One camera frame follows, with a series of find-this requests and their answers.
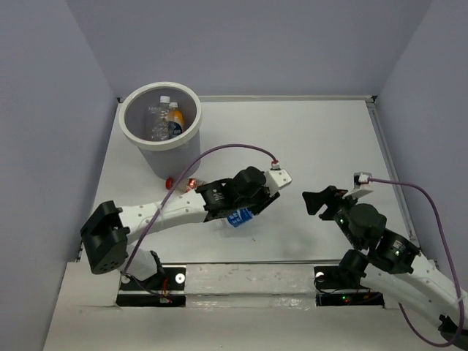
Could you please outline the blue label clear bottle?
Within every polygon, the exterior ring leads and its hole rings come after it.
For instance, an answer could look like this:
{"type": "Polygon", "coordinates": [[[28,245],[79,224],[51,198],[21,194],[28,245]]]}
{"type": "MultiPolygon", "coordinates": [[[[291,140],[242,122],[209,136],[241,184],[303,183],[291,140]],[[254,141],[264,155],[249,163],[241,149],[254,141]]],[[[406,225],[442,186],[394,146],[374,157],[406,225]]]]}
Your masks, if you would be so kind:
{"type": "Polygon", "coordinates": [[[253,218],[254,214],[248,208],[238,209],[235,212],[228,215],[226,218],[220,219],[218,221],[217,228],[237,228],[245,224],[246,222],[252,220],[253,218]]]}

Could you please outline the red label small bottle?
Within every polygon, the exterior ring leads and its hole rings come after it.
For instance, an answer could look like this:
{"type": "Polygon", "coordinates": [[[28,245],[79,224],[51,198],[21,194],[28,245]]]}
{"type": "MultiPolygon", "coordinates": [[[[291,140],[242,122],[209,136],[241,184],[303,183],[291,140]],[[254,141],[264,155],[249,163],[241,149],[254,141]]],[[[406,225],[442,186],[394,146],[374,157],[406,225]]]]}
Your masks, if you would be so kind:
{"type": "Polygon", "coordinates": [[[199,178],[182,178],[179,182],[177,182],[176,178],[167,178],[165,181],[165,188],[166,190],[185,193],[205,184],[207,184],[207,181],[199,178]]]}

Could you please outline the orange juice bottle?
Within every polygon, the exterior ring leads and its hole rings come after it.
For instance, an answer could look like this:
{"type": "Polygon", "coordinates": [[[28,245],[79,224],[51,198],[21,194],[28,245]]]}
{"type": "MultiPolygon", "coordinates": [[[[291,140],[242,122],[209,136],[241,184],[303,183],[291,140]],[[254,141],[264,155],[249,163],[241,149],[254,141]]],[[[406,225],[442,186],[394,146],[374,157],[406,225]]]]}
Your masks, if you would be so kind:
{"type": "Polygon", "coordinates": [[[169,104],[169,115],[167,117],[170,138],[181,135],[185,130],[185,121],[177,102],[169,104]]]}

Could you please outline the clear crushed bottle front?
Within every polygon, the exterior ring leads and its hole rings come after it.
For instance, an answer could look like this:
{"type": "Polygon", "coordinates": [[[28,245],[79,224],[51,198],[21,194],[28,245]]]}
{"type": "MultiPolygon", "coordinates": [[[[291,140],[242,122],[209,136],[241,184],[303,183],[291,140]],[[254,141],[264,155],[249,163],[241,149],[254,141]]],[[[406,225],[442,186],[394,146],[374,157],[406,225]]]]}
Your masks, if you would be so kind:
{"type": "Polygon", "coordinates": [[[170,98],[161,96],[158,104],[152,104],[146,111],[147,138],[152,142],[166,141],[169,139],[167,117],[169,115],[170,98]]]}

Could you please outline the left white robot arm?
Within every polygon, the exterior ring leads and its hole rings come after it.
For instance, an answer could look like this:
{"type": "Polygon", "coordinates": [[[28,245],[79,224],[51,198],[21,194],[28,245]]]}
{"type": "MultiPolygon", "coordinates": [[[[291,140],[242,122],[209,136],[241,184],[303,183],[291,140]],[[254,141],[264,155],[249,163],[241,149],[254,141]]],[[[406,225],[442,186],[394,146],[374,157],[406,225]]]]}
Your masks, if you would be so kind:
{"type": "Polygon", "coordinates": [[[159,202],[121,207],[103,202],[80,230],[90,270],[94,275],[118,271],[153,289],[164,271],[156,252],[141,249],[144,237],[185,224],[224,221],[236,227],[260,214],[291,181],[284,169],[248,167],[159,202]]]}

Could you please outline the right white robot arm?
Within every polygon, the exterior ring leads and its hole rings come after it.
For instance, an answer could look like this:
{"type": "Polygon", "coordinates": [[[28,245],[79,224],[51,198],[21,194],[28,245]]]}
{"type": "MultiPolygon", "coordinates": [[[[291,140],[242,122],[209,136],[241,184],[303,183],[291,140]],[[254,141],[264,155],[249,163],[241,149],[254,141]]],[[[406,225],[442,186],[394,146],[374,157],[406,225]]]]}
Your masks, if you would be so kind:
{"type": "Polygon", "coordinates": [[[409,307],[433,323],[442,346],[467,349],[467,292],[441,273],[409,239],[387,228],[387,218],[373,205],[359,203],[365,190],[348,192],[328,186],[303,192],[307,213],[332,221],[350,242],[336,269],[338,281],[363,283],[409,307]]]}

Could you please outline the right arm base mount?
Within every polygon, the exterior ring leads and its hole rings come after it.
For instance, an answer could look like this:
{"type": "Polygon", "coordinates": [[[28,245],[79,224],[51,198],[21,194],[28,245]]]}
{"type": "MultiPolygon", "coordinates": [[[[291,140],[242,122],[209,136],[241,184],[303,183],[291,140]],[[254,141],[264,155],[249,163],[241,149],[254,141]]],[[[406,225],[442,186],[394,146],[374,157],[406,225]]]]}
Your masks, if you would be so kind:
{"type": "Polygon", "coordinates": [[[317,307],[385,306],[383,294],[364,287],[349,272],[336,265],[314,267],[317,307]]]}

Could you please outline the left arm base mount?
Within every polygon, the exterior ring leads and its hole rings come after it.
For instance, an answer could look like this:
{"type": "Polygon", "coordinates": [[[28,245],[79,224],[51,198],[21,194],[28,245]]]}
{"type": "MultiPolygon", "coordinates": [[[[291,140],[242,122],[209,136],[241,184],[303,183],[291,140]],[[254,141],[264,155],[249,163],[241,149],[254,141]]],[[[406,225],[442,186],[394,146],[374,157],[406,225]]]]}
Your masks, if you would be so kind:
{"type": "Polygon", "coordinates": [[[185,307],[186,266],[163,265],[163,271],[144,281],[133,276],[122,277],[116,304],[120,307],[185,307]]]}

